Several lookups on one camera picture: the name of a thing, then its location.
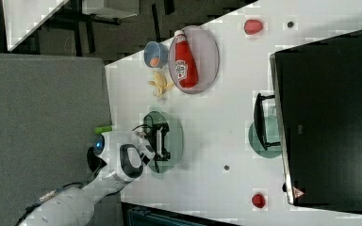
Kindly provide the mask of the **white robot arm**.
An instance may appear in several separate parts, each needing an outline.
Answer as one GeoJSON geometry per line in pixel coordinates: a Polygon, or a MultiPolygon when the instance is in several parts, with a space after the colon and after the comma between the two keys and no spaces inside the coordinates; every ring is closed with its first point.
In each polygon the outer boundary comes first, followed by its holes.
{"type": "Polygon", "coordinates": [[[152,160],[166,155],[164,139],[169,132],[169,124],[163,122],[142,124],[130,132],[102,133],[92,147],[101,161],[94,179],[81,187],[63,186],[46,194],[26,209],[16,226],[86,226],[96,203],[123,190],[152,160]]]}

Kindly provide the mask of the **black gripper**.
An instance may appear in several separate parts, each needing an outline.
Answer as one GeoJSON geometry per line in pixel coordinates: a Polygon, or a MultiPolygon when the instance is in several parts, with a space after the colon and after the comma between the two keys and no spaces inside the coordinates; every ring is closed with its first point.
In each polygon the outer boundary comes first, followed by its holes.
{"type": "Polygon", "coordinates": [[[165,136],[170,131],[167,123],[152,124],[146,129],[147,139],[155,151],[156,161],[168,161],[170,152],[165,148],[165,136]]]}

